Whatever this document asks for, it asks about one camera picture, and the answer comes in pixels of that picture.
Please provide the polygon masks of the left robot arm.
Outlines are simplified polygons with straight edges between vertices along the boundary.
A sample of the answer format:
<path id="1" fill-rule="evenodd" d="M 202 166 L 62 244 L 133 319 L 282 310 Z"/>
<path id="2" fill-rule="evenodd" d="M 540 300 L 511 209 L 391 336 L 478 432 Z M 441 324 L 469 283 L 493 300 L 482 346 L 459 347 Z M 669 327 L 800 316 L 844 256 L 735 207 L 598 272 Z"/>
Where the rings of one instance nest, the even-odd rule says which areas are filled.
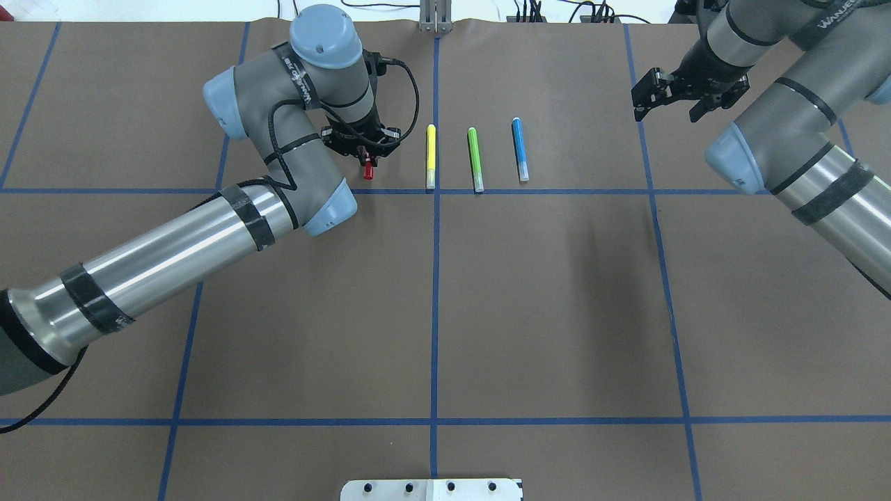
<path id="1" fill-rule="evenodd" d="M 69 374 L 92 342 L 290 232 L 317 237 L 352 218 L 358 203 L 334 155 L 376 161 L 407 137 L 376 103 L 378 78 L 402 65 L 367 50 L 344 10 L 315 4 L 286 41 L 206 82 L 212 117 L 251 141 L 267 174 L 35 288 L 4 289 L 2 394 Z"/>

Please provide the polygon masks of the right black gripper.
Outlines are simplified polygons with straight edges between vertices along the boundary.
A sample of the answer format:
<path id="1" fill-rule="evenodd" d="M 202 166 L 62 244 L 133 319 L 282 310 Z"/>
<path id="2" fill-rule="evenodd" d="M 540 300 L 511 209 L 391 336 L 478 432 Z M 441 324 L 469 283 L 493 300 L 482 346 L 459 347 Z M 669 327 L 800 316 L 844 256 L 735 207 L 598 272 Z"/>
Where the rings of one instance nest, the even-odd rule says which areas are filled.
<path id="1" fill-rule="evenodd" d="M 631 89 L 633 116 L 640 122 L 653 109 L 674 104 L 681 100 L 695 101 L 688 111 L 690 122 L 695 123 L 704 115 L 717 109 L 729 110 L 749 89 L 746 75 L 739 77 L 729 89 L 716 94 L 694 89 L 681 77 L 668 74 L 659 67 L 652 67 Z"/>

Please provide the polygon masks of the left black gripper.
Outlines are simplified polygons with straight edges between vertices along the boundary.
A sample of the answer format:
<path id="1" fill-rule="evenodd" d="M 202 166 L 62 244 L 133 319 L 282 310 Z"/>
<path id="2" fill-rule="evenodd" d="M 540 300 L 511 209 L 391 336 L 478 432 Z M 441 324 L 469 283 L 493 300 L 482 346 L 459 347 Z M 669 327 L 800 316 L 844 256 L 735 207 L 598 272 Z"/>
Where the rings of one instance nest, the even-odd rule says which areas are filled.
<path id="1" fill-rule="evenodd" d="M 382 127 L 378 132 L 375 138 L 368 138 L 362 134 L 341 132 L 334 127 L 325 126 L 320 136 L 328 149 L 344 157 L 388 157 L 401 143 L 403 131 L 397 127 Z"/>

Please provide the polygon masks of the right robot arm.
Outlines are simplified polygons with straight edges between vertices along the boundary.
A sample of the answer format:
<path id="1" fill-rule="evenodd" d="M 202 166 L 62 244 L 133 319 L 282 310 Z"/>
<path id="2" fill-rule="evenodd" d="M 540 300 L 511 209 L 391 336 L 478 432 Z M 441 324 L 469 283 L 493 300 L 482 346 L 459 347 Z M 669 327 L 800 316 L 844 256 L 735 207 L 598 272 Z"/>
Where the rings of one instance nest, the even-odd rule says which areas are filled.
<path id="1" fill-rule="evenodd" d="M 650 69 L 632 88 L 633 113 L 694 101 L 697 122 L 731 108 L 748 73 L 784 40 L 802 51 L 710 143 L 704 158 L 742 193 L 770 191 L 889 295 L 889 185 L 826 132 L 861 101 L 889 104 L 888 1 L 729 1 L 678 69 Z"/>

